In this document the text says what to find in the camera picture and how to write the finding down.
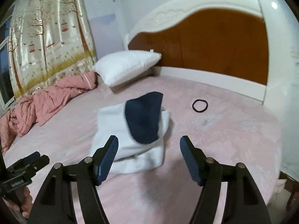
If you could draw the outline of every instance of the white wall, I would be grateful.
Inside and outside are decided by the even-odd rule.
[[[84,0],[97,59],[124,50],[123,37],[128,32],[120,0]]]
[[[120,0],[123,9],[124,23],[128,31],[147,13],[169,0]],[[281,62],[269,72],[267,107],[281,122],[282,129],[282,170],[299,180],[299,24],[284,0],[278,0],[283,7],[293,35],[289,53],[291,59]]]

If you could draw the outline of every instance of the black hair tie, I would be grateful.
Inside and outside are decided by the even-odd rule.
[[[195,104],[196,102],[198,102],[198,101],[205,102],[205,103],[207,104],[207,101],[205,101],[205,100],[203,100],[203,99],[197,99],[197,100],[195,100],[194,103],[192,104],[192,109],[193,109],[195,112],[198,112],[198,113],[202,113],[202,112],[206,111],[206,110],[207,110],[207,107],[208,107],[208,104],[207,104],[207,106],[206,106],[203,110],[197,110],[197,109],[194,107],[194,104]]]

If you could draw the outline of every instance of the pink quilted blanket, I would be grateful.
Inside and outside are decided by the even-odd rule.
[[[16,108],[9,110],[0,119],[2,154],[8,151],[17,136],[27,134],[32,124],[38,122],[42,126],[59,112],[69,99],[94,89],[96,81],[95,72],[90,71],[65,77],[34,95],[24,96]]]

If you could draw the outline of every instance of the printed curtain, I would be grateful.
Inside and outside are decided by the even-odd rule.
[[[95,53],[83,0],[17,0],[8,54],[16,98],[90,71]]]

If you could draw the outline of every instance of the human hand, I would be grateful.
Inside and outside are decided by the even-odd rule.
[[[23,217],[25,218],[28,218],[29,217],[29,214],[30,214],[30,211],[31,211],[31,208],[33,206],[33,203],[32,203],[32,196],[30,195],[30,190],[28,189],[28,187],[25,187],[24,188],[24,202],[22,203],[22,210],[23,210]],[[20,208],[17,204],[15,204],[14,202],[10,201],[10,200],[5,200],[5,203],[6,205],[15,210],[15,211],[20,211]]]

